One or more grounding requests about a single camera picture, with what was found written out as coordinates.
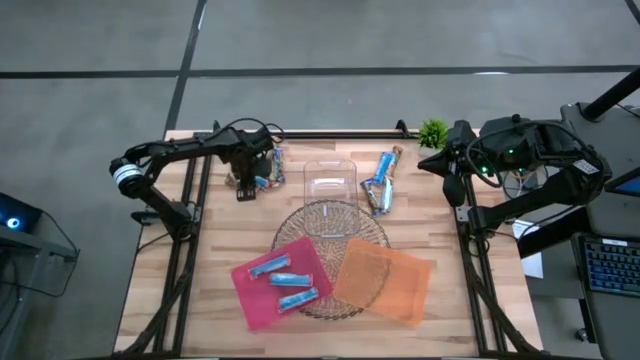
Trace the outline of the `pink translucent plastic bin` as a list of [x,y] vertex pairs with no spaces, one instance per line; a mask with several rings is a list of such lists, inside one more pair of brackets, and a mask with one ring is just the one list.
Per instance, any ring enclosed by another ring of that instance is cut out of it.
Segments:
[[[290,266],[262,274],[256,279],[250,278],[248,272],[250,268],[283,254],[290,256]],[[302,292],[311,287],[272,286],[269,284],[269,275],[272,273],[312,274],[312,287],[317,288],[319,297],[305,305],[280,313],[278,311],[278,300],[281,297]],[[308,237],[299,238],[234,268],[231,272],[231,279],[247,326],[251,331],[267,328],[282,317],[306,305],[313,304],[332,292],[331,281],[324,270],[311,239]]]

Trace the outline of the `backlit black keyboard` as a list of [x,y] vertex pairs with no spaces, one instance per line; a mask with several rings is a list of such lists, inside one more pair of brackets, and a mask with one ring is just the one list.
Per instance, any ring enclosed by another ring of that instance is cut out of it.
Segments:
[[640,242],[586,239],[581,256],[591,291],[640,298]]

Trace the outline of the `grey equipment cart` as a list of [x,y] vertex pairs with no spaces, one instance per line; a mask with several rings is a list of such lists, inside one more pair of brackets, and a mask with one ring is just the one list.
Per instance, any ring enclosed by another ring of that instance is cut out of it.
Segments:
[[[38,224],[32,234],[0,225],[0,360],[11,360],[14,357],[16,344],[28,317],[32,295],[39,293],[54,298],[62,296],[75,270],[79,249],[56,220],[46,211],[44,214],[68,245],[39,237],[36,232]],[[39,288],[39,283],[47,277],[46,267],[51,256],[61,258],[64,263],[73,263],[64,287],[56,293]]]

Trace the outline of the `orange translucent plastic bin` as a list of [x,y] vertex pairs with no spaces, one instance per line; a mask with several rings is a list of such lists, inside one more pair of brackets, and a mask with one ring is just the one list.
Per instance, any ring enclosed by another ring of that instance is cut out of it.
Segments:
[[354,307],[416,326],[422,321],[430,275],[427,260],[353,238],[333,295]]

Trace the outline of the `small green potted plant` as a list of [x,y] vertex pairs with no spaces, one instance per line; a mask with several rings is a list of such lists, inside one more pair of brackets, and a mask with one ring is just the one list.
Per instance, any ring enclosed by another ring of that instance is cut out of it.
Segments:
[[448,126],[441,119],[430,118],[425,120],[418,132],[418,140],[421,147],[431,149],[443,149],[447,140]]

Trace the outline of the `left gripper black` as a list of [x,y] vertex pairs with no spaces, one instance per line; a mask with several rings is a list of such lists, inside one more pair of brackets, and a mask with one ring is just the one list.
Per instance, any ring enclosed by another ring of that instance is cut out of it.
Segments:
[[[268,178],[272,172],[272,160],[269,156],[274,148],[271,133],[259,130],[254,133],[239,131],[241,143],[232,152],[231,171],[241,186],[253,186],[247,189],[249,201],[256,198],[255,177]],[[236,199],[245,201],[245,190],[239,187]]]

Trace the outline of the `clear plastic bin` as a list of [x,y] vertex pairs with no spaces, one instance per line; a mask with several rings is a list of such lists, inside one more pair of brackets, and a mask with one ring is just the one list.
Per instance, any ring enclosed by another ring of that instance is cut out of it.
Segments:
[[[304,165],[303,225],[319,238],[345,238],[361,228],[357,167],[351,160],[309,161]],[[323,216],[323,204],[329,215]]]

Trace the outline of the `tablet with blue screen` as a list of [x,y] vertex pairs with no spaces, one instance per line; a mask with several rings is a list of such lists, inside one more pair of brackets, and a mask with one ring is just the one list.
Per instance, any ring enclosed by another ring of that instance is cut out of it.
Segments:
[[608,193],[640,198],[640,166],[607,182],[604,189]]

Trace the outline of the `black pole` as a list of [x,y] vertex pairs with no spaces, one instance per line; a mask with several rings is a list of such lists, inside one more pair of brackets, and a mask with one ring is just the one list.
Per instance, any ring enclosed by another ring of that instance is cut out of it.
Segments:
[[599,122],[599,117],[617,105],[620,101],[640,88],[640,67],[631,71],[623,79],[609,88],[594,101],[581,107],[582,116],[591,122]]

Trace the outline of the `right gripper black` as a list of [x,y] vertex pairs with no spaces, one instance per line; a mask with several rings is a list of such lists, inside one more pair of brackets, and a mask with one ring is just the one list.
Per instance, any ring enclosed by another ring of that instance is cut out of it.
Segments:
[[476,138],[470,123],[466,120],[457,120],[447,132],[445,143],[445,155],[440,149],[420,148],[418,169],[429,173],[445,176],[443,183],[444,195],[452,207],[464,204],[466,190],[462,181],[465,168],[465,151],[472,140]]

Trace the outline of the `brown and yellow granola bar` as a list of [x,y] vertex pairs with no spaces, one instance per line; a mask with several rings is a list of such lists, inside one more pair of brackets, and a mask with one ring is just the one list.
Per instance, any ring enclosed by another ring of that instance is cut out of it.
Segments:
[[387,169],[387,175],[392,178],[394,176],[397,164],[399,159],[401,158],[401,155],[403,153],[404,149],[400,146],[394,146],[392,148],[392,159],[389,163],[388,169]]

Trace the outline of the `black computer with blue light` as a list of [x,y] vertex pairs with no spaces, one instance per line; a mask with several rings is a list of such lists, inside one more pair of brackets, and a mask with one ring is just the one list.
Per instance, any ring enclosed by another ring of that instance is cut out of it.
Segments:
[[0,192],[0,225],[32,234],[41,215],[41,209]]

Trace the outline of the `round woven placemat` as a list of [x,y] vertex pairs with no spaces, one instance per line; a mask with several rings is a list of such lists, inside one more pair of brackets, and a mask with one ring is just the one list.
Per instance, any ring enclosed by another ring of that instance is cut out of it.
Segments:
[[309,237],[332,284],[337,280],[351,238],[361,238],[374,245],[390,248],[389,239],[383,227],[371,214],[361,208],[359,208],[361,228],[355,235],[345,238],[319,238],[308,235],[304,230],[303,207],[292,212],[280,225],[273,238],[271,249],[281,248],[298,238]]

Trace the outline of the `dark blue yellow granola bar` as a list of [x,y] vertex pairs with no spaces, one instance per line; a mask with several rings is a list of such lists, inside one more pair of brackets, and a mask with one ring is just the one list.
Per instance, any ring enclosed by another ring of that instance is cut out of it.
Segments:
[[382,213],[382,205],[374,192],[373,180],[365,179],[360,183],[360,186],[367,197],[367,202],[371,209],[371,214],[373,216],[380,215]]

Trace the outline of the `dark grey desk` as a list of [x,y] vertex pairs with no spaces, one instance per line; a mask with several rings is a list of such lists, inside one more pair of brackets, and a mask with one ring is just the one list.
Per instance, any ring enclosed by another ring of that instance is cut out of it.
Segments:
[[[611,108],[595,121],[583,117],[584,103],[561,108],[564,122],[587,144],[595,147],[619,178],[640,167],[640,118],[624,108]],[[586,276],[577,265],[573,235],[592,233],[607,239],[640,241],[640,197],[602,192],[584,207],[541,227],[525,238],[529,247],[544,240],[543,263],[549,268],[541,279],[529,277],[533,296],[583,298],[589,309],[595,341],[607,360],[640,360],[640,298],[588,290]]]

